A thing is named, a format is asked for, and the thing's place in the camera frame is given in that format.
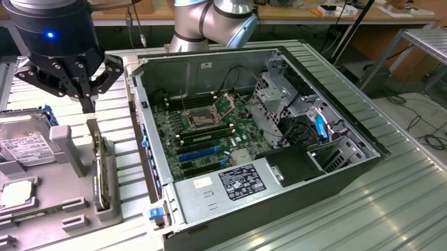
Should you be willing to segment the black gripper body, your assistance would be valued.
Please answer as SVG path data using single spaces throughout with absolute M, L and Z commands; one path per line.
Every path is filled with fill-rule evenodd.
M 20 66 L 51 67 L 54 61 L 101 66 L 106 53 L 89 1 L 3 1 L 3 6 L 28 49 Z

